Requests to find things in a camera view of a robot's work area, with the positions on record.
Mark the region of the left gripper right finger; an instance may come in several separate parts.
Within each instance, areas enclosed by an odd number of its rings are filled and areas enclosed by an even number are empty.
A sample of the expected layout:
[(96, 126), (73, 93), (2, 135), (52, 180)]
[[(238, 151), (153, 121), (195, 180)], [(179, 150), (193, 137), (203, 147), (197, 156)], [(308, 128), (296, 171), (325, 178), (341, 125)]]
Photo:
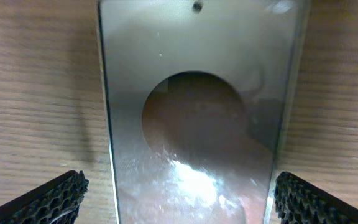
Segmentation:
[(290, 172), (276, 179), (275, 212), (282, 224), (358, 224), (358, 209)]

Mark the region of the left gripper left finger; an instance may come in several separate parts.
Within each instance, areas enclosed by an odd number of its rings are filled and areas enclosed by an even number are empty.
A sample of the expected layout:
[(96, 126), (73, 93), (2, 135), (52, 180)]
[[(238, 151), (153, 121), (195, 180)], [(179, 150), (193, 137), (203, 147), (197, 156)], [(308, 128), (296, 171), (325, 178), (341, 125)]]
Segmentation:
[(0, 224), (74, 224), (89, 180), (70, 170), (0, 206)]

